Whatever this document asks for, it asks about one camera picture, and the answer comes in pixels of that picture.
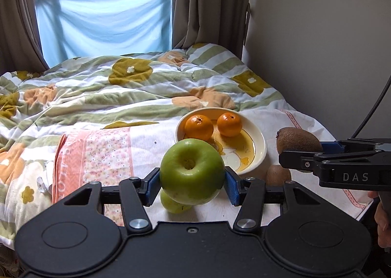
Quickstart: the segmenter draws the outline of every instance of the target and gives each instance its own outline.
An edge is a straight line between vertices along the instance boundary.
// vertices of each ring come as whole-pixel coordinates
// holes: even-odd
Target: green apple
[[[187,211],[192,208],[191,205],[183,205],[178,202],[175,202],[163,190],[160,192],[160,202],[162,202],[163,207],[168,212],[174,213],[174,214],[179,214],[179,213],[182,213],[182,212]]]
[[[165,153],[160,182],[166,194],[184,205],[201,205],[217,196],[224,185],[224,161],[207,142],[184,139]]]

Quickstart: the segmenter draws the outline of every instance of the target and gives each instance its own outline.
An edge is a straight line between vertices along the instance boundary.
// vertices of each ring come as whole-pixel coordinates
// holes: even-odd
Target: apple stem cavity
[[[196,163],[193,160],[191,160],[191,159],[185,160],[185,168],[187,170],[193,169],[195,167],[195,165],[196,165]]]

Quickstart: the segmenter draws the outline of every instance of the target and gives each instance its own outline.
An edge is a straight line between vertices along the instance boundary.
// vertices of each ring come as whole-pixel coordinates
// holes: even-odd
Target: black mount plate
[[[148,181],[124,180],[110,189],[86,184],[19,230],[15,249],[24,277],[364,277],[359,270],[371,238],[362,224],[296,182],[269,188],[234,178],[244,200],[233,228],[213,222],[152,229],[138,193],[153,192],[152,200],[143,199],[153,202],[157,192],[148,191]],[[225,186],[233,202],[235,191]],[[107,202],[122,203],[126,227],[98,212]],[[265,203],[280,203],[283,214],[260,227]],[[241,228],[243,219],[256,225]]]

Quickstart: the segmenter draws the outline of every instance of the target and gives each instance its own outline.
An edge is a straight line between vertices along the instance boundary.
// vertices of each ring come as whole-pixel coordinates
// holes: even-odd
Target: curtain
[[[249,0],[173,0],[173,47],[219,44],[242,57]]]
[[[43,72],[34,0],[0,0],[0,73]]]
[[[81,56],[171,49],[171,0],[36,0],[50,67]]]

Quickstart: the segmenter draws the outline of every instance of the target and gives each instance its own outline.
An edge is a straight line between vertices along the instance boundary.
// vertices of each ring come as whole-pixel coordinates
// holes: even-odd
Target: human hand
[[[368,196],[374,199],[379,196],[379,193],[376,191],[368,191]],[[391,247],[391,228],[388,222],[388,215],[383,210],[381,202],[376,209],[375,222],[377,223],[377,234],[379,236],[377,243],[382,248]]]

